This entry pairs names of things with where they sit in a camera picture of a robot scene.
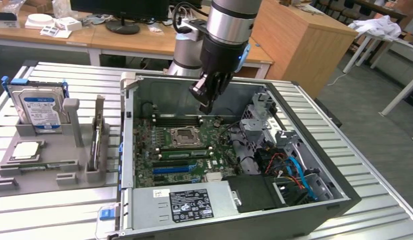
motherboard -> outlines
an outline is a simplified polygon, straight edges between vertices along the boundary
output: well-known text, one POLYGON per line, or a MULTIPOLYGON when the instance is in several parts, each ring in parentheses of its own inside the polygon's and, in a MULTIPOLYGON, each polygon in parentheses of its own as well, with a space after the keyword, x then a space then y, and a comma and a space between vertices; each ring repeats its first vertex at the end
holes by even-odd
POLYGON ((220 117, 135 120, 136 187, 220 181, 239 164, 228 126, 220 117))

hard drive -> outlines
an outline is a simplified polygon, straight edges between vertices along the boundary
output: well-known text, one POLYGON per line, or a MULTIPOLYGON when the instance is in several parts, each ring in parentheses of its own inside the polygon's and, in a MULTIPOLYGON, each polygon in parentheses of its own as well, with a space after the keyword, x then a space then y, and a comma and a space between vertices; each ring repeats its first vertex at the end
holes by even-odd
POLYGON ((62 124, 70 124, 64 111, 68 98, 67 82, 39 82, 15 78, 4 82, 20 115, 20 124, 32 124, 40 134, 62 133, 62 124))

robotic arm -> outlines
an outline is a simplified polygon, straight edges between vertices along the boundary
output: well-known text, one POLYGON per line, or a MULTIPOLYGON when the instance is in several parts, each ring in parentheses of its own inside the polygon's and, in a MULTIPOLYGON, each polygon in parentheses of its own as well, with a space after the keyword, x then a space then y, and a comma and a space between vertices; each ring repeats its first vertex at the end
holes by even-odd
POLYGON ((224 93, 243 61, 262 1, 214 0, 208 23, 200 19, 192 20, 188 22, 190 26, 178 30, 186 35, 200 31, 204 36, 200 52, 200 80, 194 83, 190 90, 202 103, 200 111, 206 114, 212 112, 214 102, 224 93))

cardboard box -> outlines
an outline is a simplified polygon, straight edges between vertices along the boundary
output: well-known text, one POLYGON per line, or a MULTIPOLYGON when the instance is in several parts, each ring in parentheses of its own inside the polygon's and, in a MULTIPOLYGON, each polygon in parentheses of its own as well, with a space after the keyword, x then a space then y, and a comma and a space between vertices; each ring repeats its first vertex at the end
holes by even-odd
MULTIPOLYGON (((7 5, 10 0, 3 0, 3 4, 7 5)), ((22 10, 35 14, 44 14, 54 9, 52 0, 27 0, 22 10)))

monitor stand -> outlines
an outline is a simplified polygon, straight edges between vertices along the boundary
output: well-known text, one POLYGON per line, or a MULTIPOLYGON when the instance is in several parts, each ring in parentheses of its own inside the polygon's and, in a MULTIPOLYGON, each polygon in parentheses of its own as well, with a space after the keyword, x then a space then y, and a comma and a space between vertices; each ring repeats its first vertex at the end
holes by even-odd
POLYGON ((135 22, 127 22, 124 17, 122 20, 108 21, 106 27, 114 33, 124 35, 136 34, 140 31, 140 26, 135 22))

